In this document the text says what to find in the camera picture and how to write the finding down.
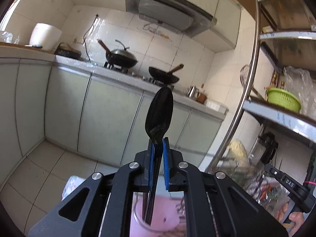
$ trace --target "metal kettle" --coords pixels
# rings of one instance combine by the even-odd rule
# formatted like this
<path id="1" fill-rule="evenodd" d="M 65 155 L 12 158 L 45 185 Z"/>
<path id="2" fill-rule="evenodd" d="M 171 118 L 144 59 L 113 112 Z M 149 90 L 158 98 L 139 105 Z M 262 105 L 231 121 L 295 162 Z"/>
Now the metal kettle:
<path id="1" fill-rule="evenodd" d="M 188 88 L 186 95 L 190 99 L 195 100 L 200 97 L 201 93 L 199 92 L 199 89 L 196 86 L 190 86 Z"/>

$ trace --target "tiled floor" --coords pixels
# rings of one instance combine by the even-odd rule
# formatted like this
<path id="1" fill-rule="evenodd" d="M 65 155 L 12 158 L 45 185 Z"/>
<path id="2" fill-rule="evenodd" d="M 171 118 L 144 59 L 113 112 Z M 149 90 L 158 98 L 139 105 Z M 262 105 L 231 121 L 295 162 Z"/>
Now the tiled floor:
<path id="1" fill-rule="evenodd" d="M 42 142 L 14 171 L 0 193 L 7 213 L 27 236 L 62 199 L 68 178 L 87 178 L 95 171 L 104 175 L 117 169 Z"/>

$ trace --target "silver screw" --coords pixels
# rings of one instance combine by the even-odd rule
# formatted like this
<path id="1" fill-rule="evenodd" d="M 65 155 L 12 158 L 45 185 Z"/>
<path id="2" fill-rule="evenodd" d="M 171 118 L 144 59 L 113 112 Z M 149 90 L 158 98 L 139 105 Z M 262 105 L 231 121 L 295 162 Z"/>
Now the silver screw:
<path id="1" fill-rule="evenodd" d="M 217 172 L 215 176 L 218 179 L 224 179 L 226 177 L 224 172 Z"/>
<path id="2" fill-rule="evenodd" d="M 99 180 L 102 177 L 101 173 L 97 172 L 92 175 L 93 180 Z"/>
<path id="3" fill-rule="evenodd" d="M 139 167 L 139 164 L 137 162 L 131 162 L 129 164 L 129 167 L 132 168 L 132 169 L 135 169 L 135 168 L 138 168 Z"/>
<path id="4" fill-rule="evenodd" d="M 189 164 L 186 163 L 185 161 L 182 161 L 182 162 L 179 163 L 178 166 L 179 166 L 179 168 L 187 168 L 189 166 Z"/>

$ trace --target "shelf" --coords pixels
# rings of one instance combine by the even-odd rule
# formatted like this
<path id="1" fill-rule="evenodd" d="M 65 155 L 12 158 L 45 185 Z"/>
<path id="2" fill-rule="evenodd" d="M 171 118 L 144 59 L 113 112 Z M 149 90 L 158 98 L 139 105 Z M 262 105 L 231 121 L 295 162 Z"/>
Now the shelf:
<path id="1" fill-rule="evenodd" d="M 273 32 L 261 34 L 260 41 L 279 72 L 293 66 L 308 70 L 316 79 L 316 32 Z"/>
<path id="2" fill-rule="evenodd" d="M 303 0 L 258 0 L 274 31 L 316 30 L 316 20 Z"/>
<path id="3" fill-rule="evenodd" d="M 285 132 L 307 146 L 316 147 L 316 121 L 283 107 L 270 104 L 251 96 L 246 100 L 243 109 L 252 114 L 260 124 L 270 121 L 273 128 Z"/>

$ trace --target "power cord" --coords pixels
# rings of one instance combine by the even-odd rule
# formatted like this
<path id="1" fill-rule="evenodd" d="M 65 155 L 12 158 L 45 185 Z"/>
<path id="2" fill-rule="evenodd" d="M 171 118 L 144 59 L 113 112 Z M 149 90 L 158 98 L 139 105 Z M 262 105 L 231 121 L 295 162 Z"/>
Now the power cord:
<path id="1" fill-rule="evenodd" d="M 97 14 L 97 15 L 95 16 L 95 18 L 94 18 L 94 21 L 93 21 L 91 27 L 90 27 L 90 28 L 86 31 L 86 33 L 83 35 L 84 47 L 86 48 L 86 54 L 87 54 L 87 56 L 88 56 L 88 58 L 89 58 L 89 62 L 91 62 L 91 59 L 90 59 L 90 56 L 89 56 L 89 54 L 88 54 L 88 49 L 87 49 L 87 44 L 86 44 L 86 34 L 88 34 L 88 32 L 91 30 L 91 28 L 92 28 L 92 31 L 94 30 L 94 28 L 95 28 L 94 24 L 95 24 L 95 21 L 96 21 L 96 19 L 97 19 L 98 17 L 99 17 L 99 15 Z"/>

